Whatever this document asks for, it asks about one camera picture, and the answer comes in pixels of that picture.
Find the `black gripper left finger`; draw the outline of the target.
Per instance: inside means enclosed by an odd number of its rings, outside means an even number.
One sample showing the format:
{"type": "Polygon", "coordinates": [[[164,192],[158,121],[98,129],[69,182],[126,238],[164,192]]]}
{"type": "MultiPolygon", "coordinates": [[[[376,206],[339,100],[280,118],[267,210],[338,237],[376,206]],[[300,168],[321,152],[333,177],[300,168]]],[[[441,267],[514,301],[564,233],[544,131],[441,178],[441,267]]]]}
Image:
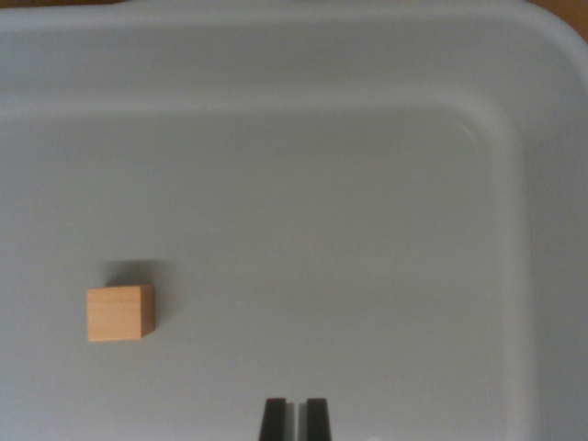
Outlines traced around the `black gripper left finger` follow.
{"type": "Polygon", "coordinates": [[[294,439],[294,404],[286,398],[268,398],[263,412],[259,441],[294,439]]]}

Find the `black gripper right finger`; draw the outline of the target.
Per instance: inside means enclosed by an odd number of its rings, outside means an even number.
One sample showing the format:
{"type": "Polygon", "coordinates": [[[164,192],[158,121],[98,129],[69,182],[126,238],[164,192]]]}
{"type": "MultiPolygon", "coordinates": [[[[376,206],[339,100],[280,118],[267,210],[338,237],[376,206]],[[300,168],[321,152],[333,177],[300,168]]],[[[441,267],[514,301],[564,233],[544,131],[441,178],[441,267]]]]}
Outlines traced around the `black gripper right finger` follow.
{"type": "Polygon", "coordinates": [[[332,440],[328,401],[325,398],[309,398],[299,405],[298,440],[332,440]]]}

